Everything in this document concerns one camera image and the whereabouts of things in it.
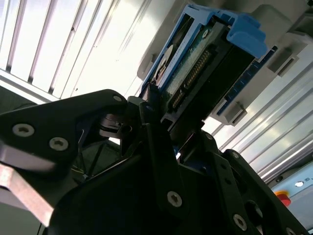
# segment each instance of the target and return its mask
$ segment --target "green circuit board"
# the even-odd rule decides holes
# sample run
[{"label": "green circuit board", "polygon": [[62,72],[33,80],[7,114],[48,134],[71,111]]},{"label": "green circuit board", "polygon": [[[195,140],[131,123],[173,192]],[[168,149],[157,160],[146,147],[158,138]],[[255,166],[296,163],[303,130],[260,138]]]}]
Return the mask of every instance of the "green circuit board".
[{"label": "green circuit board", "polygon": [[172,74],[170,81],[166,85],[161,95],[161,108],[166,110],[166,104],[174,95],[181,84],[188,79],[188,75],[195,70],[197,62],[203,55],[206,48],[211,44],[212,26],[207,25],[198,33],[190,48],[187,50],[183,59]]}]

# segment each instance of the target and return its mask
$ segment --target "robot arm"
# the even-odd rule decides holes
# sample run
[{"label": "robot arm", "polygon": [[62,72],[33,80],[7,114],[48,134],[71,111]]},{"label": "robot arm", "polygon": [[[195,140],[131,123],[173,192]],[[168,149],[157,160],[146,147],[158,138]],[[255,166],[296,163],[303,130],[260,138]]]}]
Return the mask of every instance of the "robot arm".
[{"label": "robot arm", "polygon": [[[0,183],[62,234],[308,234],[235,151],[201,130],[175,158],[158,110],[104,90],[0,116]],[[78,151],[122,139],[121,159],[75,186]]]}]

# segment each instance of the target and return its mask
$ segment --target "emergency stop button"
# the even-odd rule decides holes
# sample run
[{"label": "emergency stop button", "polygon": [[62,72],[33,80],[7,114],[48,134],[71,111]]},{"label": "emergency stop button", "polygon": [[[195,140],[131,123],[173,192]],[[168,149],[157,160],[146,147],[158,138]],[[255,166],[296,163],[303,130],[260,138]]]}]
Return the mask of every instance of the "emergency stop button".
[{"label": "emergency stop button", "polygon": [[276,196],[278,197],[278,199],[287,207],[290,205],[291,200],[288,197],[288,192],[287,191],[278,191],[275,192]]}]

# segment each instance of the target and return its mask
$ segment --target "metal grille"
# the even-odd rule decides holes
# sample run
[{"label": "metal grille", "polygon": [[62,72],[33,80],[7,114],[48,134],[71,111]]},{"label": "metal grille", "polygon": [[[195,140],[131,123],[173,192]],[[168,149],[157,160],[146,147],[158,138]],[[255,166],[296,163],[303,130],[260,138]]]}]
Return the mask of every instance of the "metal grille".
[{"label": "metal grille", "polygon": [[134,95],[140,60],[173,2],[3,0],[1,81],[40,94],[37,103],[108,88]]}]

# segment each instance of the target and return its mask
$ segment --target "white light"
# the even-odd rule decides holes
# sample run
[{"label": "white light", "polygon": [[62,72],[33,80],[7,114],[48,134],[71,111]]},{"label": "white light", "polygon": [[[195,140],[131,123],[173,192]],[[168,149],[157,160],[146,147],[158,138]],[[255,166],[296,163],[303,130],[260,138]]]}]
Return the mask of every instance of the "white light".
[{"label": "white light", "polygon": [[296,187],[302,187],[304,185],[303,181],[298,181],[294,184]]},{"label": "white light", "polygon": [[121,141],[120,139],[110,137],[109,140],[120,145],[120,141]]}]

